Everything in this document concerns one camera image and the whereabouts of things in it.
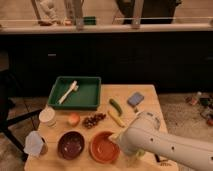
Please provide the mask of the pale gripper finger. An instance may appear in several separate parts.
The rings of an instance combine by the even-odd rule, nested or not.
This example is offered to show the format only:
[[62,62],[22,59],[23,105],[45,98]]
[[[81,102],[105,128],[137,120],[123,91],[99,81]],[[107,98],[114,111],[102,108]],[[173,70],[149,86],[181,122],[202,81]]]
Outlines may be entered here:
[[117,133],[113,133],[113,134],[111,134],[111,135],[108,137],[108,139],[109,139],[110,141],[112,141],[112,142],[116,141],[117,138],[118,138],[118,134],[117,134]]

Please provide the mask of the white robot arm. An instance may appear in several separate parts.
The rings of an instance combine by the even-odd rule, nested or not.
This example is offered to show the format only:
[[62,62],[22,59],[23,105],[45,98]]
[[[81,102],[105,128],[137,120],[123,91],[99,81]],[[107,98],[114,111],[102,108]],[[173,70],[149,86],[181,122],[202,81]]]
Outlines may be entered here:
[[127,156],[142,149],[196,171],[213,171],[213,143],[161,132],[160,124],[157,114],[139,112],[123,132],[109,139]]

